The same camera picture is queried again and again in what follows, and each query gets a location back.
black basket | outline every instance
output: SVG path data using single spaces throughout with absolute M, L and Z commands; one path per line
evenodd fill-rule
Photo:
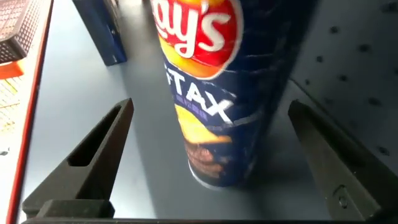
M 42 1 L 45 0 L 0 0 L 0 63 L 27 56 Z

dark blue packaging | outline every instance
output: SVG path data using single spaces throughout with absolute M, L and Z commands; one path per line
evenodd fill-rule
M 127 61 L 118 26 L 118 0 L 73 0 L 106 66 Z
M 298 42 L 290 36 L 309 13 L 295 2 L 151 0 L 189 167 L 207 187 L 243 183 L 256 162 Z

blue box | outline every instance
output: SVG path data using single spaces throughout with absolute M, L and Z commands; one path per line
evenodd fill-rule
M 106 66 L 127 60 L 118 25 L 117 0 L 73 0 Z

gray table surface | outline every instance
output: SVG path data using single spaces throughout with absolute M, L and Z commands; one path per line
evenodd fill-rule
M 289 82 L 262 150 L 253 185 L 213 191 L 192 177 L 183 148 L 152 14 L 121 1 L 129 61 L 105 67 L 71 1 L 55 0 L 22 199 L 116 102 L 135 105 L 111 201 L 118 218 L 328 220 L 287 117 L 296 98 Z M 25 215 L 20 212 L 20 222 Z

lay's logo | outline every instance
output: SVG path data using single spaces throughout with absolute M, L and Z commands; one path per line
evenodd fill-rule
M 151 0 L 167 60 L 202 80 L 217 77 L 235 58 L 243 34 L 237 0 Z

